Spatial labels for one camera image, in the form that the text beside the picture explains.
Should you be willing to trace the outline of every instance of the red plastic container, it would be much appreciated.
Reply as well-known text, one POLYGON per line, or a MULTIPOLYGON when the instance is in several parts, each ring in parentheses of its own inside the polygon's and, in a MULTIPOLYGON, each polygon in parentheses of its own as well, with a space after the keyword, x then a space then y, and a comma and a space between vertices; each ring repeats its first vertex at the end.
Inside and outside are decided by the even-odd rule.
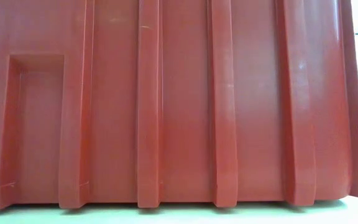
POLYGON ((346 195, 351 0, 0 0, 0 208, 346 195))

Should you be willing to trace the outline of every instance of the white surface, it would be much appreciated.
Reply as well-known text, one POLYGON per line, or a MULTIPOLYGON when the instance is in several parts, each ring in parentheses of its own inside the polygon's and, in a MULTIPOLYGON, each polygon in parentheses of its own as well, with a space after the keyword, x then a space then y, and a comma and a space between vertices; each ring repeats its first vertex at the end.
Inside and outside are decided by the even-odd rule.
POLYGON ((0 211, 0 223, 358 223, 358 198, 317 202, 313 207, 285 203, 240 203, 219 210, 211 204, 162 205, 154 212, 135 205, 88 205, 77 211, 55 205, 11 207, 0 211))

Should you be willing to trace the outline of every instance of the vertical rib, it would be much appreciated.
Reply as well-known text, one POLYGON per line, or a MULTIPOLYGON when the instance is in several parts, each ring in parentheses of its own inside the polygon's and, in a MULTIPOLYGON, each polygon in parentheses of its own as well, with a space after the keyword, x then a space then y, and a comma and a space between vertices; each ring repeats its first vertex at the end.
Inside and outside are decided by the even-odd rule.
POLYGON ((308 80, 303 0, 276 0, 280 66, 285 199, 294 205, 314 204, 316 161, 308 80))
POLYGON ((72 31, 65 55, 59 159, 61 208, 80 208, 90 196, 88 154, 94 0, 78 1, 76 4, 78 11, 75 14, 85 10, 85 19, 84 24, 75 26, 77 30, 72 31))
POLYGON ((0 209, 13 204, 17 190, 17 105, 20 71, 0 52, 0 209))
POLYGON ((160 204, 162 145, 162 2, 139 2, 137 89, 137 204, 160 204))
POLYGON ((209 0, 214 147, 214 203, 234 207, 238 195, 231 0, 209 0))
POLYGON ((345 55, 346 89, 352 149, 350 195, 358 197, 358 75, 351 0, 340 1, 345 55))

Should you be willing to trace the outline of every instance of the plastic bin wall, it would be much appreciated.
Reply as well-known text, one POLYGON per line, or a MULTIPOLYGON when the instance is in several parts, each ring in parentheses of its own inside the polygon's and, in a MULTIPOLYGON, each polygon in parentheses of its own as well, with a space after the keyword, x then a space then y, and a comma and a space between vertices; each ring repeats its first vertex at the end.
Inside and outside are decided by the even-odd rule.
POLYGON ((347 195, 350 0, 0 0, 0 208, 347 195))

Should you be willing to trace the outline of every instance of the red bin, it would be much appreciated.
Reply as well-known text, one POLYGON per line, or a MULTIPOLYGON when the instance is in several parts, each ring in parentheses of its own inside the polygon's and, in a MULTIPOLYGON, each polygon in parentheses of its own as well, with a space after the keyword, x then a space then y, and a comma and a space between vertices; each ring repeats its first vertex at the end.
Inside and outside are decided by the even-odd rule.
POLYGON ((0 209, 347 195, 351 0, 0 0, 0 209))

